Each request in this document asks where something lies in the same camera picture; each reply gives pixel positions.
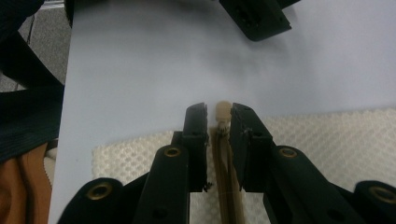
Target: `table surface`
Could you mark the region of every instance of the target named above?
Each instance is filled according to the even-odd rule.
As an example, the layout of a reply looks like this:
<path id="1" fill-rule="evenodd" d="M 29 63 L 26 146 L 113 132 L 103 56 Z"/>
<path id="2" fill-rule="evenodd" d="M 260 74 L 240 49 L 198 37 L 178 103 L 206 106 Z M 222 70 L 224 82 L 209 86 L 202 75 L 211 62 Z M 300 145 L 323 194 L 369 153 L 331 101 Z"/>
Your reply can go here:
<path id="1" fill-rule="evenodd" d="M 396 2 L 303 0 L 251 42 L 219 2 L 106 0 L 77 11 L 49 223 L 92 179 L 92 150 L 182 127 L 221 100 L 283 116 L 396 106 Z"/>

